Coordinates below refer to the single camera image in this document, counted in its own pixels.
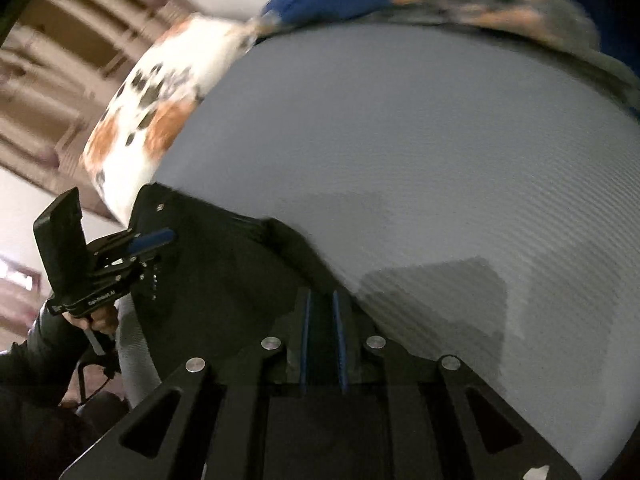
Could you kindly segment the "person left hand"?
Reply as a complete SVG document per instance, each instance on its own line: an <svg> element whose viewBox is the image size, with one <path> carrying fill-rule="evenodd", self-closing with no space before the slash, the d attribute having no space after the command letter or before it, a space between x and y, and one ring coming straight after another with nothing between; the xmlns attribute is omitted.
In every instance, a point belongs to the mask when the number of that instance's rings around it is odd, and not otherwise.
<svg viewBox="0 0 640 480"><path fill-rule="evenodd" d="M67 322L81 330L94 330L105 335L114 335L118 327L118 311L114 304L99 307L88 316L73 316L68 312L63 314Z"/></svg>

